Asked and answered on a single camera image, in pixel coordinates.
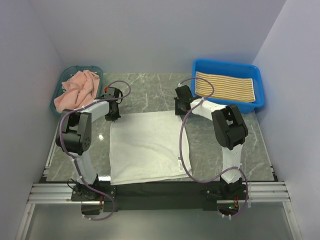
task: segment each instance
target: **gray marble surface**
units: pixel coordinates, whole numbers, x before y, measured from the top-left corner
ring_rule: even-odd
[[[190,77],[190,74],[178,73],[105,73],[103,86],[115,80],[125,80],[131,85],[131,94],[119,105],[120,114],[160,112],[175,109],[175,88],[180,81]],[[114,86],[124,94],[128,92],[128,87],[124,84],[116,83]],[[241,168],[250,181],[273,181],[256,114],[243,114],[243,118],[248,128],[248,137],[242,149]],[[99,177],[105,177],[105,180],[110,176],[110,125],[104,117],[92,124],[92,142],[89,149],[94,168]],[[212,122],[204,117],[192,115],[185,130],[193,176],[206,180],[220,173],[222,149],[215,138]],[[47,181],[67,181],[69,178],[76,178],[71,161],[59,147],[54,147]]]

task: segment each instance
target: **white wall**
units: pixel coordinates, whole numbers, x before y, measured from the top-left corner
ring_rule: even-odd
[[[254,60],[266,95],[259,123],[306,240],[320,236],[319,13],[319,0],[287,0]]]
[[[285,0],[30,0],[68,65],[190,73],[195,58],[252,63]]]
[[[63,70],[27,0],[0,1],[0,235],[14,239],[57,124],[49,103]]]

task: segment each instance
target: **yellow striped cloth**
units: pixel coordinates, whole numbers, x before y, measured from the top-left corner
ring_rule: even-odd
[[[196,72],[195,76],[208,80],[214,86],[214,94],[211,98],[245,103],[256,101],[252,78],[206,74],[199,71]],[[212,93],[212,88],[207,82],[196,79],[195,93],[199,96],[206,97]]]

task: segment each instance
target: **white cloth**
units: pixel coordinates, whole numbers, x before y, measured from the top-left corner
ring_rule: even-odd
[[[123,114],[110,128],[111,184],[187,177],[179,154],[182,125],[175,111]],[[185,166],[191,173],[189,143],[182,136]]]

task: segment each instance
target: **blue plastic tray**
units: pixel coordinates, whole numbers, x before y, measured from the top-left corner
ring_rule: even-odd
[[[255,95],[254,102],[232,101],[218,98],[208,98],[207,100],[216,104],[230,105],[236,104],[241,113],[250,113],[255,108],[260,108],[265,104],[265,95],[262,85],[261,75],[259,69],[250,64],[233,63],[216,61],[210,59],[196,59],[192,66],[192,77],[196,77],[196,72],[205,74],[216,74],[235,78],[250,78],[253,81],[253,89]],[[191,92],[196,96],[195,80],[191,81]]]
[[[60,79],[55,87],[55,90],[54,90],[54,93],[53,93],[53,96],[51,99],[50,109],[55,115],[57,115],[57,116],[61,115],[60,112],[57,112],[56,106],[54,103],[55,98],[59,97],[60,95],[62,95],[64,93],[61,83],[66,82],[73,75],[75,75],[78,71],[83,72],[84,70],[89,70],[89,71],[97,74],[100,77],[99,87],[98,87],[98,91],[96,92],[96,96],[98,97],[100,95],[100,91],[101,91],[101,87],[102,87],[102,83],[103,83],[103,76],[104,76],[104,72],[102,71],[102,69],[97,66],[71,66],[71,67],[67,68],[66,70],[64,70],[63,73],[61,74]]]

